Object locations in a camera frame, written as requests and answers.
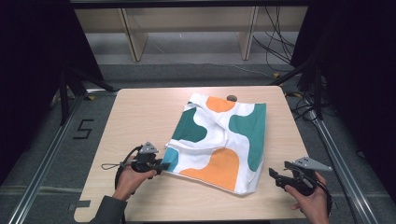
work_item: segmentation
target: sleeve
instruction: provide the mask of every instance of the sleeve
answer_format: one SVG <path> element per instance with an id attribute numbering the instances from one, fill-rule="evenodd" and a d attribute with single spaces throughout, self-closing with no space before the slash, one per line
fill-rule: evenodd
<path id="1" fill-rule="evenodd" d="M 127 202 L 105 196 L 91 224 L 119 224 Z"/>

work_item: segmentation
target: aluminum rail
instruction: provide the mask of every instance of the aluminum rail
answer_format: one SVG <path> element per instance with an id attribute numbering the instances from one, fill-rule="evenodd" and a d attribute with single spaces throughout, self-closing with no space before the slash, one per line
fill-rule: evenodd
<path id="1" fill-rule="evenodd" d="M 52 140 L 52 143 L 50 144 L 49 149 L 43 161 L 40 163 L 40 166 L 35 172 L 35 176 L 33 177 L 26 191 L 23 193 L 18 205 L 15 207 L 8 221 L 9 224 L 19 224 L 19 223 L 23 223 L 23 221 L 25 220 L 27 214 L 29 213 L 30 208 L 32 207 L 33 201 L 35 200 L 35 196 L 40 190 L 40 186 L 43 183 L 54 161 L 54 158 L 64 140 L 65 133 L 68 130 L 68 127 L 71 123 L 70 121 L 72 120 L 73 116 L 76 114 L 76 111 L 80 106 L 83 98 L 84 96 L 76 97 L 71 107 L 71 113 L 69 118 L 66 120 L 64 125 L 59 128 L 54 139 Z"/>
<path id="2" fill-rule="evenodd" d="M 310 113 L 312 118 L 316 117 L 314 111 L 311 111 Z M 356 209 L 361 215 L 362 221 L 367 224 L 379 223 L 370 203 L 367 201 L 366 197 L 361 191 L 361 188 L 347 167 L 347 164 L 338 150 L 337 145 L 332 140 L 332 136 L 330 135 L 325 123 L 321 119 L 315 119 L 314 123 L 318 126 L 320 132 L 322 133 L 323 139 L 329 149 L 329 156 L 334 163 L 334 168 L 340 175 L 341 181 L 343 182 L 346 191 L 355 204 Z"/>

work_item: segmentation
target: wrist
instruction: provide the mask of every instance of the wrist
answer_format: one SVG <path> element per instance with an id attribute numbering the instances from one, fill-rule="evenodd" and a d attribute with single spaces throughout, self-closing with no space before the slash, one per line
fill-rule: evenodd
<path id="1" fill-rule="evenodd" d="M 114 192 L 114 194 L 112 196 L 112 198 L 115 198 L 117 200 L 124 201 L 124 202 L 126 202 L 130 197 L 131 197 L 130 194 L 125 194 L 125 193 L 122 193 L 121 191 L 117 191 L 117 190 Z"/>
<path id="2" fill-rule="evenodd" d="M 321 220 L 317 220 L 317 221 L 313 221 L 313 222 L 310 221 L 309 223 L 311 223 L 311 224 L 329 224 L 329 219 L 326 217 Z"/>

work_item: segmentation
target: patterned cloth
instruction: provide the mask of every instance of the patterned cloth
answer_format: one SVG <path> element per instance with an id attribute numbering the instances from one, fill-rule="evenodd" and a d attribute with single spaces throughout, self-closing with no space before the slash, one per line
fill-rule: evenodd
<path id="1" fill-rule="evenodd" d="M 266 104 L 194 93 L 167 144 L 167 172 L 237 194 L 254 192 L 262 170 L 265 118 Z"/>

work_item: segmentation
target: small round object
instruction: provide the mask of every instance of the small round object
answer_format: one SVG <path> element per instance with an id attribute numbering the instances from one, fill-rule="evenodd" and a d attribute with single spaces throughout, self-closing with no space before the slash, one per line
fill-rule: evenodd
<path id="1" fill-rule="evenodd" d="M 238 98 L 236 98 L 236 96 L 234 96 L 234 95 L 229 95 L 229 96 L 227 96 L 227 100 L 236 102 L 238 100 Z"/>

